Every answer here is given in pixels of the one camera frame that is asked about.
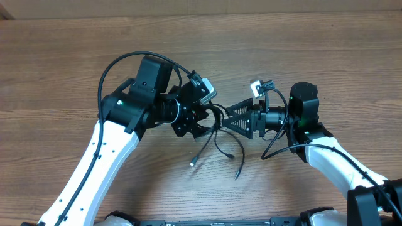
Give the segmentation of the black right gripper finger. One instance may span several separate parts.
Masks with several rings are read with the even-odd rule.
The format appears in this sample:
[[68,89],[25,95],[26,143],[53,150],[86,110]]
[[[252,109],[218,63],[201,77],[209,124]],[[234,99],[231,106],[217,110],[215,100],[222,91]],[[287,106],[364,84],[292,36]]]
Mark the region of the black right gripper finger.
[[238,134],[248,138],[253,138],[252,116],[251,112],[243,113],[237,116],[223,120],[222,125]]
[[240,103],[228,107],[227,112],[229,113],[230,116],[234,117],[247,113],[249,110],[252,109],[252,107],[253,107],[253,99],[248,98]]

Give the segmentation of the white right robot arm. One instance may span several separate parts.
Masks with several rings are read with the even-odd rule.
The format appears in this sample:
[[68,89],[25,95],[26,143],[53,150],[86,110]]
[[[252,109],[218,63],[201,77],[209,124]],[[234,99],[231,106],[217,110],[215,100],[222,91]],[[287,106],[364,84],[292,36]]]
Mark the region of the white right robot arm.
[[347,200],[345,214],[332,207],[305,210],[297,217],[271,218],[270,225],[401,225],[401,180],[389,180],[373,172],[349,154],[319,121],[318,88],[308,82],[291,87],[283,107],[271,107],[268,93],[272,81],[251,84],[255,98],[227,108],[223,126],[249,139],[269,131],[286,134],[288,145],[273,153],[265,150],[262,159],[290,151],[321,172]]

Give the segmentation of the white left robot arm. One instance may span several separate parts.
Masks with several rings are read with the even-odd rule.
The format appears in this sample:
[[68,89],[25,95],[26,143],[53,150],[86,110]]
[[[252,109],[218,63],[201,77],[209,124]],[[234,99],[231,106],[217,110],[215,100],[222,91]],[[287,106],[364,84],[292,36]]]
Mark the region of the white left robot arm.
[[99,207],[120,167],[136,149],[150,118],[142,105],[144,95],[156,88],[134,80],[122,83],[102,101],[102,116],[91,143],[58,200],[41,216],[38,225],[93,225]]

